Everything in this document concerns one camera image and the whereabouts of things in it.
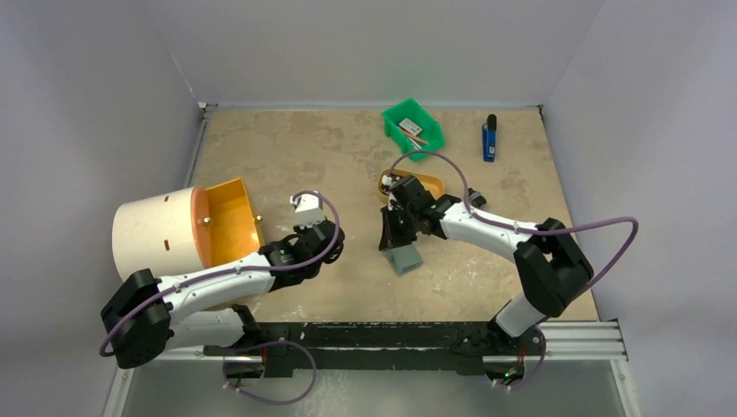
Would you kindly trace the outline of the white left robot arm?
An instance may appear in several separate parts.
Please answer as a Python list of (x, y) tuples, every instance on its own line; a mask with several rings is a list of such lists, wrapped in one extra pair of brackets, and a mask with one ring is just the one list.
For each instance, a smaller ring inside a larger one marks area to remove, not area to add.
[(332, 221), (295, 228), (292, 235), (218, 267), (156, 277), (136, 271), (101, 311), (107, 336), (100, 348), (121, 369), (139, 367), (162, 352), (193, 346), (190, 316), (227, 301), (301, 284), (335, 262), (345, 234)]

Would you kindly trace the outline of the teal card holder wallet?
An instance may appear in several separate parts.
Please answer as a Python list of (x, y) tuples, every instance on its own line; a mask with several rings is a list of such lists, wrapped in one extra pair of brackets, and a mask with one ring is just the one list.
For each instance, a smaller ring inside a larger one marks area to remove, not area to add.
[(423, 264), (422, 257), (414, 245), (388, 248), (382, 254), (397, 276), (403, 276)]

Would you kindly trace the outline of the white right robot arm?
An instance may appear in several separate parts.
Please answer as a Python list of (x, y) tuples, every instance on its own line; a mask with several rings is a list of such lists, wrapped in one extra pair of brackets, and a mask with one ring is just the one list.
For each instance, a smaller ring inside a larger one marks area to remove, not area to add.
[(396, 264), (407, 265), (408, 258), (392, 252), (422, 233), (469, 243), (515, 265), (522, 292), (488, 323), (488, 342), (498, 353), (518, 347), (522, 334), (544, 318), (560, 316), (594, 276), (574, 238), (553, 218), (514, 228), (506, 218), (467, 208), (461, 198), (433, 197), (413, 175), (383, 175), (380, 190), (388, 202), (379, 249)]

